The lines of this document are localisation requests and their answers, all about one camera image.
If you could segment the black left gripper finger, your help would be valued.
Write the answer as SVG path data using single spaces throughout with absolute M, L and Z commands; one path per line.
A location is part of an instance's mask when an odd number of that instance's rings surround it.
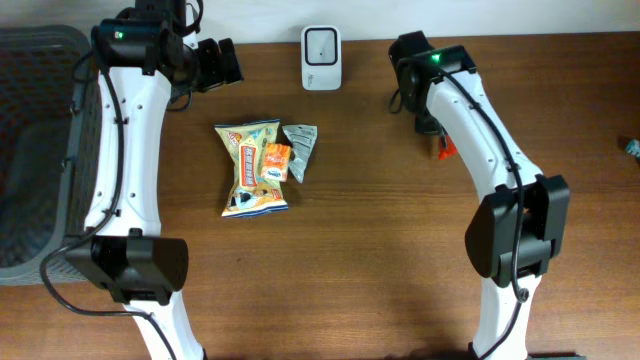
M 218 45 L 221 53 L 222 73 L 225 82 L 227 84 L 233 84 L 243 81 L 244 77 L 233 41 L 230 38 L 221 39 Z
M 215 40 L 209 38 L 198 43 L 198 91 L 208 92 L 224 81 L 220 67 L 220 51 Z

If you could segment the red snack bag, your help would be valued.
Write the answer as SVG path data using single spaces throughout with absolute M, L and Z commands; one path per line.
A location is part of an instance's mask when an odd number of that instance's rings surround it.
M 439 140 L 438 159 L 445 160 L 458 154 L 458 150 L 449 135 L 441 135 Z

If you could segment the silver foil packet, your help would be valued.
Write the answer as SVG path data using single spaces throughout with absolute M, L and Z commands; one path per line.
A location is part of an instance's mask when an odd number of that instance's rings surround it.
M 289 161 L 289 170 L 294 178 L 302 183 L 306 168 L 315 146 L 318 129 L 312 125 L 285 125 L 283 132 L 292 145 L 293 159 Z

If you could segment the small orange box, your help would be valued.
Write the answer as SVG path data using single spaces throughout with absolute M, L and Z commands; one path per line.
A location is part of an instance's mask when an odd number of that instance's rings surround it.
M 287 180 L 290 158 L 290 146 L 269 143 L 264 152 L 261 176 L 264 179 L 285 182 Z

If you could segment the yellow chip bag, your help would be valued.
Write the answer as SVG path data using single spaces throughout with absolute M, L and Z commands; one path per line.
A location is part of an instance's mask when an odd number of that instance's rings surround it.
M 234 164 L 234 183 L 223 217 L 249 218 L 288 209 L 280 183 L 261 175 L 267 147 L 276 142 L 279 125 L 279 119 L 265 119 L 214 127 Z

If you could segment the blue mouthwash bottle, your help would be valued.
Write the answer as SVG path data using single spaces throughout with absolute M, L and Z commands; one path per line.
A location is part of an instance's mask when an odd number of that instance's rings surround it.
M 627 146 L 625 147 L 625 151 L 627 154 L 639 160 L 640 159 L 640 141 L 637 139 L 630 140 Z

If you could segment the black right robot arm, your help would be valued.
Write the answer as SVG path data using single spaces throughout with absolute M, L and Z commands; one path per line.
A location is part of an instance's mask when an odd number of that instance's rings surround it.
M 528 359 L 526 334 L 537 287 L 562 249 L 570 189 L 547 177 L 516 144 L 492 107 L 477 67 L 461 45 L 435 48 L 421 31 L 400 35 L 388 56 L 399 107 L 440 151 L 459 154 L 479 207 L 465 248 L 481 278 L 472 359 Z

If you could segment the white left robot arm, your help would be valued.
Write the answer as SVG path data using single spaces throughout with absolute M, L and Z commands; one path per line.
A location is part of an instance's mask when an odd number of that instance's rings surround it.
M 84 234 L 63 253 L 132 318 L 155 359 L 202 359 L 183 299 L 188 247 L 161 234 L 163 121 L 178 99 L 242 80 L 230 39 L 200 39 L 200 1 L 138 1 L 91 32 L 101 99 Z

